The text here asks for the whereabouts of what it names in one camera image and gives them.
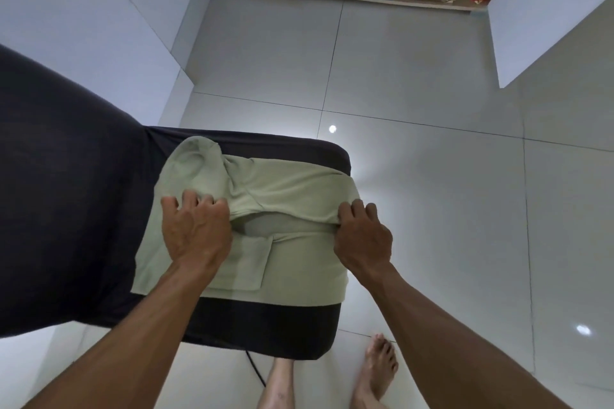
light green shirt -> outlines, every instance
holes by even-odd
[[[183,141],[162,168],[132,292],[149,293],[171,265],[160,198],[181,201],[184,189],[225,197],[230,207],[230,255],[201,296],[291,306],[343,301],[348,275],[333,246],[339,204],[358,197],[354,180],[304,162],[225,156],[200,136]]]

bare foot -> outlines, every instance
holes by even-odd
[[[382,334],[373,336],[365,352],[365,361],[360,369],[352,400],[355,403],[372,398],[379,401],[386,393],[397,370],[398,362],[392,343]]]

